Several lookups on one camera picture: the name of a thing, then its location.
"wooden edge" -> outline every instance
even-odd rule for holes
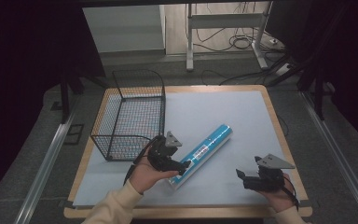
[[[75,200],[77,191],[81,184],[81,181],[83,180],[84,174],[86,173],[87,166],[89,164],[91,152],[92,152],[93,148],[94,148],[94,143],[93,143],[92,139],[89,137],[89,140],[87,141],[86,148],[83,152],[83,156],[82,156],[80,164],[79,164],[79,168],[77,169],[74,184],[72,185],[71,191],[69,192],[69,196],[68,196],[69,202],[73,202]],[[79,211],[79,210],[65,207],[63,209],[63,214],[65,215],[65,217],[77,217],[78,216],[76,214],[77,211]]]
[[[246,86],[169,86],[165,87],[166,92],[217,92],[217,91],[260,91],[264,102],[266,104],[272,125],[277,134],[278,140],[282,147],[282,152],[285,159],[295,164],[292,154],[287,145],[286,139],[281,129],[281,125],[275,114],[272,102],[269,99],[267,89],[261,85],[246,85]],[[77,170],[74,184],[68,196],[68,201],[72,202],[75,199],[77,190],[86,173],[89,164],[91,151],[94,147],[92,140],[89,138],[86,149],[83,153],[79,168]],[[297,169],[292,170],[292,178],[296,187],[297,198],[299,200],[308,200],[307,193],[302,184],[301,178]],[[85,218],[91,208],[64,208],[64,215],[68,218]],[[312,208],[300,207],[298,210],[302,217],[310,217],[312,215]],[[134,218],[211,218],[211,217],[271,217],[274,211],[266,206],[226,206],[226,207],[138,207],[133,210]]]
[[[103,99],[101,101],[100,109],[98,110],[97,117],[94,121],[94,126],[92,127],[92,134],[98,133],[101,127],[101,121],[103,119],[103,115],[105,114],[107,101],[109,100],[109,96],[112,94],[112,89],[107,89],[103,95]]]

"white label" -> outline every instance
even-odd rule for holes
[[[193,154],[193,157],[194,157],[195,159],[197,159],[197,161],[199,161],[199,160],[202,158],[202,156],[203,156],[205,153],[208,152],[208,150],[209,150],[209,148],[208,148],[207,146],[203,145],[202,147],[200,147],[199,150],[197,150],[197,151]]]

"gray floor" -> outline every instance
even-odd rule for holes
[[[128,57],[120,60],[103,58],[107,78],[113,70],[150,69],[162,75],[165,85],[216,85],[225,78],[259,72],[253,53],[226,55],[198,55],[195,70],[186,71],[185,57]],[[264,77],[241,77],[226,84],[262,84]],[[268,94],[280,118],[283,132],[296,162],[297,169],[309,195],[313,214],[307,221],[313,223],[358,223],[358,202],[341,174],[327,144],[319,133],[304,99],[296,90],[297,77],[285,80]],[[63,205],[76,175],[86,141],[90,135],[92,122],[103,97],[103,88],[82,79],[86,89],[79,97],[79,108],[73,124],[84,124],[83,134],[77,145],[73,136],[67,136],[66,143],[44,187],[34,210],[31,223],[80,223],[81,219],[68,219],[63,216]],[[61,111],[51,110],[54,102],[60,101],[58,87],[47,91],[44,107],[29,138],[18,158],[0,183],[0,223],[12,223],[31,187],[35,175],[43,161],[60,121]],[[335,136],[345,158],[358,177],[358,132],[339,114],[330,101],[324,97],[325,123]],[[225,220],[225,223],[246,223],[243,219]],[[186,223],[207,223],[210,221],[187,220]],[[274,223],[270,218],[265,223]]]

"aluminum rail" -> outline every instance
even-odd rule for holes
[[[46,156],[43,159],[42,164],[40,165],[39,171],[34,178],[34,182],[30,187],[27,196],[25,197],[20,212],[17,214],[14,223],[29,223],[29,221],[31,220],[36,205],[40,199],[40,195],[42,194],[42,191],[46,186],[48,177],[54,166],[54,162],[56,161],[57,156],[60,152],[62,143],[65,139],[66,134],[68,133],[72,120],[74,119],[79,98],[80,96],[78,95],[74,96],[74,99],[72,100],[71,113],[69,114],[69,118],[66,123],[60,124],[60,126],[58,127],[58,130],[54,135],[51,145],[48,148],[48,152],[46,153]]]

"sleeve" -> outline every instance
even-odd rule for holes
[[[95,204],[83,224],[130,223],[132,209],[142,197],[127,180],[123,188],[109,191],[102,201]]]
[[[276,213],[274,216],[279,224],[306,224],[297,212],[295,206]]]

